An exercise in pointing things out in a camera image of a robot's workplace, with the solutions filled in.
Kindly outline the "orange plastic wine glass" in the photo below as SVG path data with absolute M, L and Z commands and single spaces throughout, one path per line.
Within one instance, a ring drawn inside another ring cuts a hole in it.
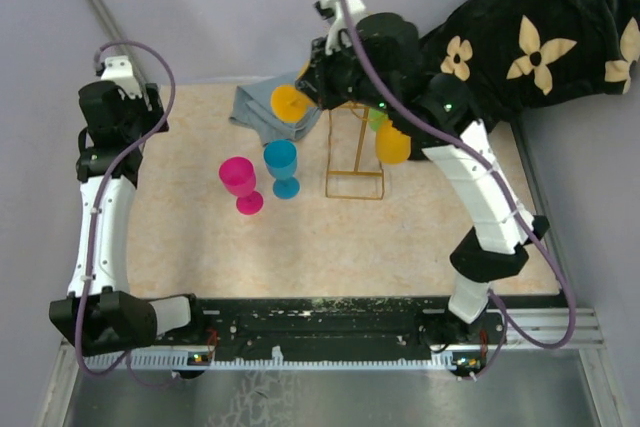
M 408 160 L 411 154 L 411 138 L 385 120 L 376 131 L 375 153 L 383 164 L 396 165 Z
M 296 87 L 296 82 L 306 73 L 309 66 L 310 62 L 306 61 L 292 81 L 277 86 L 271 93 L 271 110 L 280 121 L 295 124 L 317 110 L 311 98 Z

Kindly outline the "blue plastic wine glass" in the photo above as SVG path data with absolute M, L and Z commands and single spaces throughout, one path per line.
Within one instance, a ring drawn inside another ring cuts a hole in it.
M 274 178 L 274 195 L 282 200 L 294 198 L 300 190 L 299 181 L 295 177 L 296 146 L 289 140 L 275 140 L 264 148 L 263 159 L 269 174 Z

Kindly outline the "pink plastic wine glass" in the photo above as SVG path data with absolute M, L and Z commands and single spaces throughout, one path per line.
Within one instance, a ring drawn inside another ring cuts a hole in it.
M 226 190 L 236 198 L 236 209 L 247 216 L 257 214 L 264 205 L 256 190 L 257 178 L 253 163 L 245 157 L 231 157 L 219 167 L 218 176 Z

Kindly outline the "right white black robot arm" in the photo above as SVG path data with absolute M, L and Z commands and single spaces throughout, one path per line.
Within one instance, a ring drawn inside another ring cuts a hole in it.
M 448 135 L 434 137 L 416 127 L 379 92 L 354 51 L 344 18 L 324 8 L 327 33 L 311 43 L 308 66 L 296 87 L 322 110 L 355 101 L 385 113 L 393 130 L 410 138 L 411 150 L 433 162 L 451 183 L 472 228 L 450 256 L 456 271 L 448 334 L 470 342 L 482 330 L 481 315 L 494 281 L 520 273 L 527 245 L 541 241 L 546 217 L 531 213 L 510 186 L 489 135 L 507 120 L 504 62 L 491 52 L 495 28 L 473 26 L 452 14 L 426 35 L 391 12 L 361 13 L 355 29 L 379 78 L 422 122 Z

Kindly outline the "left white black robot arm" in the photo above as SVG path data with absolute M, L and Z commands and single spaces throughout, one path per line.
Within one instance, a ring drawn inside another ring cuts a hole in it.
M 130 97 L 113 81 L 79 91 L 86 125 L 78 135 L 76 176 L 82 221 L 76 267 L 65 298 L 51 302 L 49 318 L 86 357 L 148 347 L 165 335 L 194 344 L 208 320 L 192 294 L 144 300 L 129 292 L 127 238 L 143 154 L 118 155 L 154 126 L 167 131 L 159 88 L 148 83 Z

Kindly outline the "green plastic wine glass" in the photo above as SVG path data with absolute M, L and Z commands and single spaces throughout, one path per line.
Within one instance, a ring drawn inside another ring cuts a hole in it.
M 379 127 L 388 120 L 388 115 L 384 111 L 371 108 L 368 113 L 368 125 L 369 128 L 377 132 Z

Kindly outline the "grey folded cloth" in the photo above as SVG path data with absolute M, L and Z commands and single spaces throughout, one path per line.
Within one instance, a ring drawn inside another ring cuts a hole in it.
M 275 116 L 271 108 L 273 91 L 280 85 L 293 85 L 295 79 L 296 74 L 291 72 L 238 86 L 229 121 L 255 131 L 262 145 L 279 139 L 299 141 L 316 125 L 321 116 L 320 110 L 309 108 L 297 123 L 285 123 Z

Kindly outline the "black floral blanket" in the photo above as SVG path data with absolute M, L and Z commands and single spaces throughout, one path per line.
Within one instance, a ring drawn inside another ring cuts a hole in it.
M 425 70 L 463 81 L 493 130 L 526 110 L 627 93 L 639 0 L 466 0 L 416 39 Z

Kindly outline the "aluminium frame rail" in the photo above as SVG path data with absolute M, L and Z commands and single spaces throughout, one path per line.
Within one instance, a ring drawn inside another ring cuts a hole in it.
M 97 21 L 102 32 L 106 35 L 109 42 L 124 41 L 125 36 L 115 20 L 110 8 L 104 0 L 85 0 L 95 20 Z M 109 56 L 126 55 L 131 63 L 132 73 L 138 81 L 140 88 L 143 88 L 148 82 L 144 68 L 141 65 L 137 52 L 139 49 L 129 44 L 118 44 L 108 47 L 101 54 L 97 54 L 98 50 L 94 50 L 92 63 L 94 69 L 101 66 L 101 62 Z

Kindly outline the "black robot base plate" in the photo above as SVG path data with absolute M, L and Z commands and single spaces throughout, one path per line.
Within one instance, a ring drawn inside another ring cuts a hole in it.
M 202 345 L 218 361 L 417 361 L 443 347 L 498 343 L 504 322 L 484 312 L 466 324 L 442 297 L 202 299 L 194 331 L 166 333 L 162 346 Z

